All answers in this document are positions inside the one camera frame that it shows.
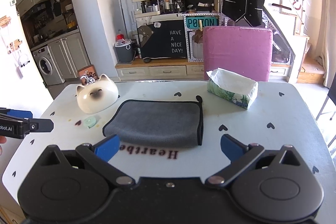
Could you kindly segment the person's hand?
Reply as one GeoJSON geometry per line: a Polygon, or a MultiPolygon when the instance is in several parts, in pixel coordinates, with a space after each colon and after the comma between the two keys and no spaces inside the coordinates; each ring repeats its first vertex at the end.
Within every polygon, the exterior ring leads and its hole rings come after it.
{"type": "Polygon", "coordinates": [[[2,155],[2,144],[5,144],[7,142],[7,138],[5,136],[0,136],[0,155],[2,155]]]}

